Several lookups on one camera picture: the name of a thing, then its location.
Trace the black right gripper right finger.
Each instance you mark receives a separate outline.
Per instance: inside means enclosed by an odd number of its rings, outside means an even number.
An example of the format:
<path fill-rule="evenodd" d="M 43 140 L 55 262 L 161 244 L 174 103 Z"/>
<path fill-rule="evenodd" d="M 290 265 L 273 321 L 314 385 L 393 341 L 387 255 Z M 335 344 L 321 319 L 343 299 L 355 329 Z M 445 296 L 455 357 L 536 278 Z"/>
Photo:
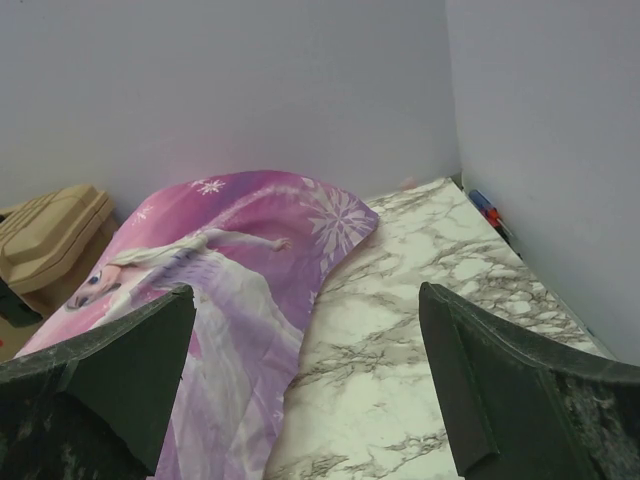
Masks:
<path fill-rule="evenodd" d="M 419 322 L 464 479 L 636 479 L 639 369 L 423 283 Z"/>

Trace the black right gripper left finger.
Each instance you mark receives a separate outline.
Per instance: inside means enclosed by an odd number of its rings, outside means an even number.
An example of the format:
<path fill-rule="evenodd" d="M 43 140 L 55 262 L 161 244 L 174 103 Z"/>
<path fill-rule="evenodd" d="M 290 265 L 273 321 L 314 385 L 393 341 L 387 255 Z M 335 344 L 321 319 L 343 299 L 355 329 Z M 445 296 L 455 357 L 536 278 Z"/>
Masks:
<path fill-rule="evenodd" d="M 195 320 L 182 286 L 1 365 L 4 479 L 154 475 Z"/>

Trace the pink purple printed pillowcase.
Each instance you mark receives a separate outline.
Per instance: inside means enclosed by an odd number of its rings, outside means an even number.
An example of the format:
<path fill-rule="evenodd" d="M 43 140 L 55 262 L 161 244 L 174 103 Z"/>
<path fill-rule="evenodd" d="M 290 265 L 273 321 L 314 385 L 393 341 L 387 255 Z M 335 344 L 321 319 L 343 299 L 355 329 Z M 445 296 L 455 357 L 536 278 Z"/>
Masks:
<path fill-rule="evenodd" d="M 188 285 L 193 332 L 156 475 L 259 479 L 315 298 L 377 214 L 307 177 L 243 172 L 172 186 L 123 223 L 33 353 Z"/>

